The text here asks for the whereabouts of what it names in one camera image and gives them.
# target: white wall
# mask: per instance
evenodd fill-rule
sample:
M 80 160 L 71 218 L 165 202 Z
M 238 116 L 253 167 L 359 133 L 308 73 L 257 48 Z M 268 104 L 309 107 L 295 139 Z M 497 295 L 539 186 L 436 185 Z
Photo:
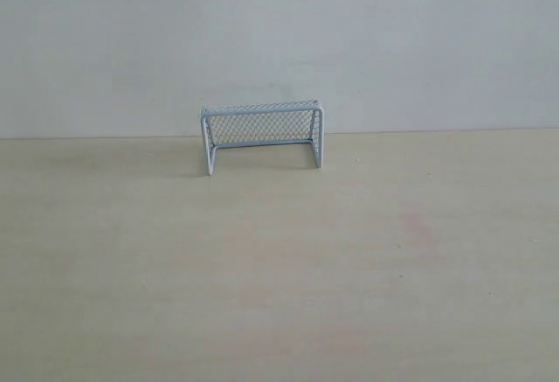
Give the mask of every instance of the white wall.
M 559 0 L 0 0 L 0 136 L 195 135 L 318 97 L 329 132 L 559 126 Z

